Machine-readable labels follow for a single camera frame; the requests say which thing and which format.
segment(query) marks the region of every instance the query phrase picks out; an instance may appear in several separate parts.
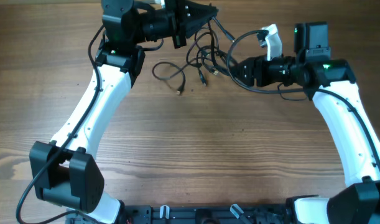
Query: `table surface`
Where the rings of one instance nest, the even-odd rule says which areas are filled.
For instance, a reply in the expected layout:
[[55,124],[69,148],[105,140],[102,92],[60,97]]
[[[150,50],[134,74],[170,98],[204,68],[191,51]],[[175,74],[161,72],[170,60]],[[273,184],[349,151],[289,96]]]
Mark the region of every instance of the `table surface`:
[[[380,1],[212,3],[236,37],[275,22],[285,55],[294,54],[295,23],[327,21],[332,56],[352,66],[380,138]],[[0,223],[15,223],[17,201],[32,178],[29,149],[50,140],[88,86],[86,49],[101,15],[92,3],[0,6]],[[229,42],[219,37],[227,50]],[[312,102],[250,93],[221,75],[207,74],[204,87],[193,68],[185,70],[182,96],[152,77],[157,62],[184,65],[187,50],[174,50],[167,39],[147,53],[101,140],[97,163],[107,192],[128,205],[231,205],[331,197],[345,188],[339,155]],[[234,55],[264,53],[248,38]],[[41,221],[62,210],[31,193],[23,217]]]

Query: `tabletop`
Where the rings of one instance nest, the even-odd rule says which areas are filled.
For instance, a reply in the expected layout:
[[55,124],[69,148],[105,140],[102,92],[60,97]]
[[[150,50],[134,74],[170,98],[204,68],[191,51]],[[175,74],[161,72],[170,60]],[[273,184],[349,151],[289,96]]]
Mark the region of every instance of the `tabletop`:
[[[349,61],[380,138],[380,1],[198,2],[216,6],[235,37],[277,24],[284,55],[294,55],[295,23],[327,21],[332,57]],[[32,178],[33,143],[51,139],[88,86],[87,47],[101,15],[98,3],[0,5],[0,223],[16,222],[18,199]],[[216,31],[227,51],[230,42]],[[339,155],[312,101],[250,93],[224,75],[206,74],[205,87],[193,68],[185,70],[185,91],[177,96],[152,77],[157,62],[185,65],[187,50],[174,50],[166,39],[147,53],[99,146],[96,161],[108,193],[127,205],[231,205],[331,197],[345,188]],[[249,37],[234,56],[262,54]],[[32,192],[22,216],[36,222],[63,210]]]

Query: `wooden surface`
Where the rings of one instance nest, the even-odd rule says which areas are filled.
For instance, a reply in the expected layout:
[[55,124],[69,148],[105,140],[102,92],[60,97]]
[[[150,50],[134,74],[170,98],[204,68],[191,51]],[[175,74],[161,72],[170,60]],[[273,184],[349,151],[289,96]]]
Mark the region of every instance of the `wooden surface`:
[[[380,138],[380,1],[212,3],[235,36],[275,22],[286,55],[293,55],[296,22],[328,21],[333,58],[353,67]],[[88,85],[86,49],[101,14],[100,4],[0,6],[0,223],[15,223],[17,201],[32,178],[29,149],[62,127]],[[335,145],[312,102],[248,93],[221,76],[207,75],[205,88],[191,68],[186,91],[176,96],[152,77],[157,62],[183,65],[187,49],[173,50],[166,40],[148,53],[111,120],[97,162],[112,196],[128,205],[230,205],[329,197],[345,187]],[[263,53],[249,38],[235,57]],[[62,210],[30,194],[23,216],[41,221]]]

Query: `robotic arm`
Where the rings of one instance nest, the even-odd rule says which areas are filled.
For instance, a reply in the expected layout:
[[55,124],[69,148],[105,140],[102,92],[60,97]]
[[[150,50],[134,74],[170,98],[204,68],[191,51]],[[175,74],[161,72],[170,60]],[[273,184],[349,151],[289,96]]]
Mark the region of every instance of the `robotic arm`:
[[[147,49],[137,44],[172,37],[175,48],[183,47],[186,38],[218,12],[215,7],[185,0],[162,3],[164,7],[156,10],[133,0],[102,0],[106,32],[96,56],[98,72],[93,72],[78,106],[51,142],[36,142],[30,151],[34,177],[59,152],[56,161],[35,183],[37,198],[78,210],[85,220],[94,223],[201,223],[197,210],[204,208],[125,206],[103,191],[104,178],[95,162],[112,115],[141,72]],[[138,9],[146,12],[140,14]],[[350,66],[345,60],[331,60],[327,25],[296,25],[296,57],[282,56],[275,25],[262,30],[266,31],[259,32],[257,37],[260,45],[267,47],[267,55],[231,67],[231,77],[248,87],[275,82],[302,86],[327,122],[348,188],[333,198],[294,197],[288,198],[285,205],[246,208],[233,205],[207,210],[221,223],[367,223],[380,219],[380,142],[361,104]],[[97,99],[78,131],[71,133],[92,101],[98,75],[101,85]],[[68,136],[72,140],[60,152]],[[61,166],[65,161],[70,162],[69,167]]]

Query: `wooden table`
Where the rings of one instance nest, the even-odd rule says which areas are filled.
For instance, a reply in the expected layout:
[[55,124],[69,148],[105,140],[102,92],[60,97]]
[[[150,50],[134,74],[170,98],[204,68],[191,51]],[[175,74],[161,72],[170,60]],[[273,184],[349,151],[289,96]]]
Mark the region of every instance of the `wooden table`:
[[[332,56],[351,64],[380,138],[380,1],[212,3],[236,37],[275,22],[285,55],[294,54],[296,22],[327,21]],[[100,4],[0,6],[0,223],[16,222],[17,201],[32,178],[29,149],[50,140],[88,86],[86,49],[101,15]],[[208,74],[205,88],[192,68],[182,96],[152,77],[157,62],[184,65],[187,50],[174,50],[169,39],[147,54],[100,144],[107,192],[128,205],[230,205],[330,197],[345,187],[330,132],[312,102],[250,93],[221,75]],[[248,38],[235,57],[264,52]],[[61,211],[32,193],[23,217],[35,222]]]

